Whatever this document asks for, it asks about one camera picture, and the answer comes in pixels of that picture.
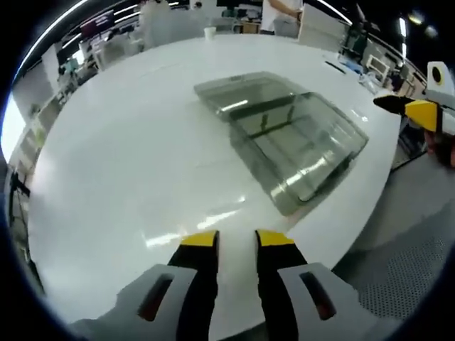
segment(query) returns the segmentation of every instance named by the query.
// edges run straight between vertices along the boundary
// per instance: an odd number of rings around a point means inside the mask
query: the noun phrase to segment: round white table
[[[400,118],[324,58],[334,60],[286,38],[216,36],[148,50],[84,84],[51,129],[31,186],[31,256],[56,313],[67,323],[98,318],[128,283],[167,264],[182,237],[204,229],[220,230],[211,340],[264,321],[255,229],[286,232],[309,262],[334,267],[384,188]],[[302,220],[278,213],[193,91],[263,70],[319,92],[369,137],[350,173]]]

